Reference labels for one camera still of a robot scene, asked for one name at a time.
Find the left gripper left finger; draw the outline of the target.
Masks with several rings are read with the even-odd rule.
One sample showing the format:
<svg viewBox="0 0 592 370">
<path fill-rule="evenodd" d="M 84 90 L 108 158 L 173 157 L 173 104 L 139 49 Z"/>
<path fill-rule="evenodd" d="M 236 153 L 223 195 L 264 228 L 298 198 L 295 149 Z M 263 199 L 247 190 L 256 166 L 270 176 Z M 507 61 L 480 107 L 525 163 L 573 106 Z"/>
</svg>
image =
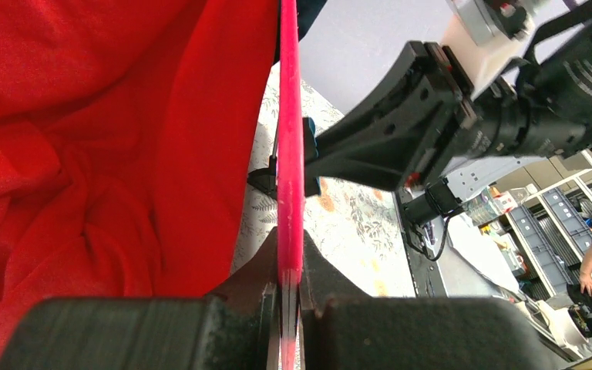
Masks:
<svg viewBox="0 0 592 370">
<path fill-rule="evenodd" d="M 277 369 L 280 288 L 277 278 L 277 229 L 255 255 L 207 294 L 214 305 L 205 369 Z"/>
</svg>

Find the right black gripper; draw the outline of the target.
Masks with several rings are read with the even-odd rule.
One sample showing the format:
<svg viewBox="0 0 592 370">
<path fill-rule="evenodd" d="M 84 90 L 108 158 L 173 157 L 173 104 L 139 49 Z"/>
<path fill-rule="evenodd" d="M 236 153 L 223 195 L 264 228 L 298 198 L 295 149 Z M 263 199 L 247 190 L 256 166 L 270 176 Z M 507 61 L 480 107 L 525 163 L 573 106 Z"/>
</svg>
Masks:
<svg viewBox="0 0 592 370">
<path fill-rule="evenodd" d="M 478 98 L 450 47 L 408 42 L 380 83 L 335 125 L 315 137 L 307 178 L 331 177 L 393 191 L 444 177 L 456 157 L 515 156 L 526 117 L 498 78 Z M 413 125 L 374 123 L 407 97 Z"/>
</svg>

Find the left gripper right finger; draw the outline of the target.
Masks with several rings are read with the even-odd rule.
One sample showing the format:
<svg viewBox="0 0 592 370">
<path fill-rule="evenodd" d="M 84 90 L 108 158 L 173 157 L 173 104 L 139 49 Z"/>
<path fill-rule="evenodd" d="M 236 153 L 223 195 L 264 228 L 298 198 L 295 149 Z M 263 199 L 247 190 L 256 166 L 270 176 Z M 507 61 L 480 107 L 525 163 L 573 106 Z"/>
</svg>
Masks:
<svg viewBox="0 0 592 370">
<path fill-rule="evenodd" d="M 377 369 L 378 300 L 329 262 L 307 231 L 299 294 L 303 369 Z"/>
</svg>

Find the pink framed whiteboard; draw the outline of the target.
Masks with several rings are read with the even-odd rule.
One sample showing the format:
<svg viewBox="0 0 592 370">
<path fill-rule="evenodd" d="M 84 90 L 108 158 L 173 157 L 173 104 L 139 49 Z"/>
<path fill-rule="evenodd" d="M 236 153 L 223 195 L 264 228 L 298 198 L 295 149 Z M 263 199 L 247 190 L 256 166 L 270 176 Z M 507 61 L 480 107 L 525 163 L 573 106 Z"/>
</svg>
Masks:
<svg viewBox="0 0 592 370">
<path fill-rule="evenodd" d="M 281 285 L 281 366 L 293 369 L 304 246 L 304 134 L 296 1 L 281 2 L 277 123 L 277 277 Z"/>
</svg>

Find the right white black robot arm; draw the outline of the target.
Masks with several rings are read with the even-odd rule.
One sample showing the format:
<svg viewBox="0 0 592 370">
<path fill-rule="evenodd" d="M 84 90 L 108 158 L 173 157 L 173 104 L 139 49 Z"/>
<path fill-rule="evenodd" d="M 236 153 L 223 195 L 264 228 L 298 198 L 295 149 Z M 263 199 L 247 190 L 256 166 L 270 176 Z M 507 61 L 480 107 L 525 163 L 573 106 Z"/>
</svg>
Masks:
<svg viewBox="0 0 592 370">
<path fill-rule="evenodd" d="M 405 236 L 462 213 L 480 191 L 454 158 L 571 157 L 592 151 L 592 1 L 536 26 L 538 1 L 454 1 L 441 42 L 409 41 L 346 116 L 307 140 L 306 193 L 334 177 L 419 187 Z"/>
</svg>

